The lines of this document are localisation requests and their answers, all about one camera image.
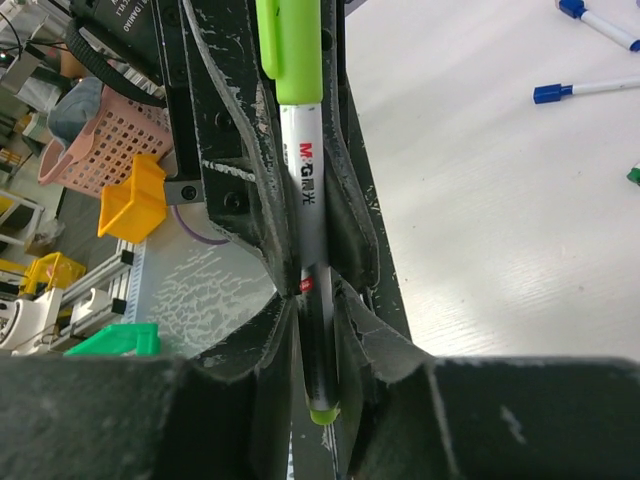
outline screw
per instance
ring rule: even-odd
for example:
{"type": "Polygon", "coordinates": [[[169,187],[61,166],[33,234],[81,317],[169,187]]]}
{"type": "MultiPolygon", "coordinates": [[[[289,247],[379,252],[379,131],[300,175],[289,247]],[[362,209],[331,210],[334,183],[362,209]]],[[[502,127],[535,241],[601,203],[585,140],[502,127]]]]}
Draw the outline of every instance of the screw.
{"type": "Polygon", "coordinates": [[[243,213],[247,209],[246,197],[238,192],[229,192],[224,196],[224,206],[231,213],[243,213]]]}
{"type": "Polygon", "coordinates": [[[187,185],[182,189],[180,194],[182,195],[182,198],[184,198],[185,200],[191,201],[191,200],[195,200],[195,198],[198,196],[198,191],[196,190],[196,187],[192,185],[187,185]]]}
{"type": "Polygon", "coordinates": [[[236,124],[233,123],[231,115],[228,112],[219,112],[215,118],[216,127],[223,132],[231,132],[236,128],[236,124]]]}
{"type": "Polygon", "coordinates": [[[180,15],[175,7],[167,7],[162,11],[162,19],[171,27],[180,26],[180,15]]]}
{"type": "Polygon", "coordinates": [[[172,71],[177,81],[184,82],[187,79],[187,69],[184,66],[176,67],[172,71]]]}

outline yellow bin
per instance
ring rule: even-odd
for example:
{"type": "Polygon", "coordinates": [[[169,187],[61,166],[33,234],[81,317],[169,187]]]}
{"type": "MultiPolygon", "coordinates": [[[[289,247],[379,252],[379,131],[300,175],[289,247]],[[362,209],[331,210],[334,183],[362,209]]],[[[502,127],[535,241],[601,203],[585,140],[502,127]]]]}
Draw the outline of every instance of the yellow bin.
{"type": "Polygon", "coordinates": [[[131,176],[102,189],[98,237],[140,243],[167,218],[164,170],[156,155],[134,155],[131,176]]]}
{"type": "Polygon", "coordinates": [[[87,269],[60,252],[50,253],[34,260],[25,272],[21,293],[36,293],[39,283],[46,283],[46,292],[52,288],[69,288],[87,269]]]}

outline pink plastic basket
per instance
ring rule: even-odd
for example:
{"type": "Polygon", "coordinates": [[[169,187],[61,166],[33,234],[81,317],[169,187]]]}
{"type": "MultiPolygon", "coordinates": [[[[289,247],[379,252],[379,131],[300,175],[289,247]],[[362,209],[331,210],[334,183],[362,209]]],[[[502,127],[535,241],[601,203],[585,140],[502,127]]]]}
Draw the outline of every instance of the pink plastic basket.
{"type": "Polygon", "coordinates": [[[134,155],[152,153],[160,158],[172,146],[161,108],[141,105],[104,87],[98,114],[62,157],[63,145],[55,139],[49,142],[38,181],[100,198],[105,185],[122,183],[131,175],[134,155]]]}

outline green pen cap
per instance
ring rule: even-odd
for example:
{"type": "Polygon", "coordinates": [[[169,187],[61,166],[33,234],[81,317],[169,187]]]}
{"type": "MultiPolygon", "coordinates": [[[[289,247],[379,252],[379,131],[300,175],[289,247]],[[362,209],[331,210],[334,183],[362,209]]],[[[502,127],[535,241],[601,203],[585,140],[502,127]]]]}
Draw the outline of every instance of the green pen cap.
{"type": "Polygon", "coordinates": [[[281,105],[322,102],[320,0],[256,0],[260,59],[281,105]]]}

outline green plastic bin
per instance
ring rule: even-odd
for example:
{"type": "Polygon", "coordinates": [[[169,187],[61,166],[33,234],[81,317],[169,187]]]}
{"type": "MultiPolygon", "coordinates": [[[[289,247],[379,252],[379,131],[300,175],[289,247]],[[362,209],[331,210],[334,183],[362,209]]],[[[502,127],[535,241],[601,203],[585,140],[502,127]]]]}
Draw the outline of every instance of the green plastic bin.
{"type": "Polygon", "coordinates": [[[158,324],[131,323],[109,325],[76,345],[65,355],[158,355],[158,324]]]}

